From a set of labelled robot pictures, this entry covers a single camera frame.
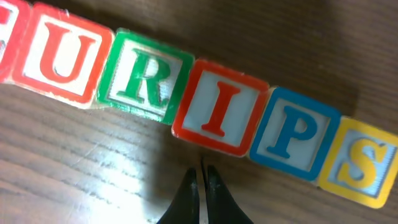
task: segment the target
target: yellow letter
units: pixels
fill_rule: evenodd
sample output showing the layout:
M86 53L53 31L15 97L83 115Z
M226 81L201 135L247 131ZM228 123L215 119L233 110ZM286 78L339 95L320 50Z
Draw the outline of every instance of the yellow letter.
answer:
M345 162L338 173L337 179L344 181L351 187L356 189L363 189L373 184L376 178L376 168L373 165L372 159L363 153L363 148L370 146L373 148L375 159L377 162L382 162L387 152L387 146L380 146L370 139L361 139L353 144L350 150L351 160L358 166L362 172L363 177L359 180L353 179L349 174L349 163Z

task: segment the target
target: red block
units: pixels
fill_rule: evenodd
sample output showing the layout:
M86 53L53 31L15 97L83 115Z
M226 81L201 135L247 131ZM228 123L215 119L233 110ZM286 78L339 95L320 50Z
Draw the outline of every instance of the red block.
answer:
M29 17L27 2L0 0L0 83L12 72Z
M89 108L113 37L109 28L37 3L12 77L16 85Z
M266 82L257 78L197 60L172 133L177 138L242 157L251 146L268 88Z

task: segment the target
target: wood grain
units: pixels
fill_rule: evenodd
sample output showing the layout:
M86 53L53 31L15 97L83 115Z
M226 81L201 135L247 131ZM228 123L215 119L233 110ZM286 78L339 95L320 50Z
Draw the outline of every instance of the wood grain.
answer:
M328 103L398 134L398 2L48 0L116 30ZM0 86L0 223L156 223L189 167L214 164L255 223L397 223L286 174L175 139L170 127ZM206 223L203 181L201 222Z

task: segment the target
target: letter block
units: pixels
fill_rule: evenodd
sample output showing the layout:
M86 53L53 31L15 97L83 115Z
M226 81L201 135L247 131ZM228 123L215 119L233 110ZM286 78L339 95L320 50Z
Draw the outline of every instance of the letter block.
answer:
M36 3L12 78L16 85L87 109L112 41L110 29Z
M119 29L97 101L171 125L193 61L189 53Z
M323 190L381 208L398 172L398 137L343 118L320 174Z
M174 136L243 157L267 101L268 84L197 60L172 126Z
M29 17L27 2L0 0L0 83L12 72Z
M315 180L340 123L340 112L285 88L275 88L249 153L252 161Z

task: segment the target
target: blue border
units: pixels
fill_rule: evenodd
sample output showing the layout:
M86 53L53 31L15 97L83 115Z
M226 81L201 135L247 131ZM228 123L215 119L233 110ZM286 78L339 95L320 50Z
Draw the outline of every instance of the blue border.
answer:
M287 165L283 162L273 160L270 157L257 154L260 141L268 124L269 118L271 117L272 110L274 109L274 106L279 99L285 99L287 101L295 103L296 105L303 106L330 118L330 122L326 130L325 136L320 144L317 156L315 157L309 172ZM249 157L254 162L290 173L308 181L313 181L318 177L321 171L323 162L326 159L330 146L335 138L338 126L340 125L340 119L341 113L335 108L324 105L323 103L303 96L299 93L295 93L288 89L278 87L272 92L271 98L269 99L267 108L264 112L259 128L257 130L256 137L253 140Z

